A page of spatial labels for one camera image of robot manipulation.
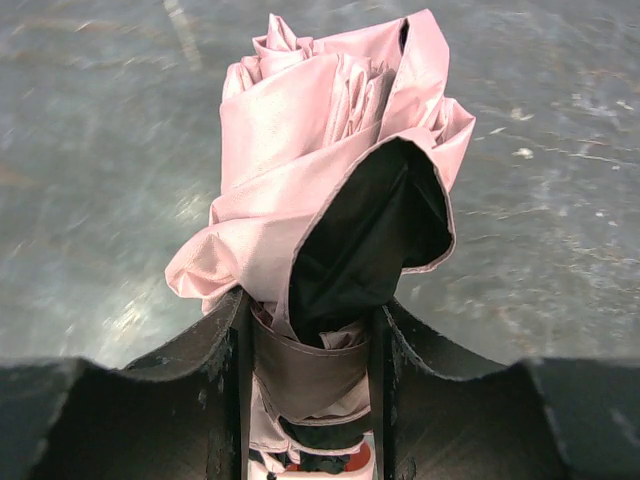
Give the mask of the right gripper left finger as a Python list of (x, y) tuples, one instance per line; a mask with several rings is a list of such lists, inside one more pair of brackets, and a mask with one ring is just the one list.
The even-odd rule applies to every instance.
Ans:
[(235, 288), (122, 369), (81, 357), (1, 364), (5, 479), (244, 479), (252, 315)]

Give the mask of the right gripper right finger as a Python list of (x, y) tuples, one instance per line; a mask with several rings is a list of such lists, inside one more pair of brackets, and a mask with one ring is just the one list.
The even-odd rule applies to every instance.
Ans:
[(396, 302), (371, 319), (383, 479), (635, 479), (635, 359), (484, 358)]

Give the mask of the pink folding umbrella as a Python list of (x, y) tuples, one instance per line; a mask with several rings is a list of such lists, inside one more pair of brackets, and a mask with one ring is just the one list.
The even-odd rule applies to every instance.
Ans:
[(449, 193), (475, 119), (445, 94), (433, 13), (323, 38), (277, 15), (227, 70), (221, 186), (169, 288), (212, 311), (234, 288), (254, 334), (249, 475), (369, 479), (373, 315), (452, 253)]

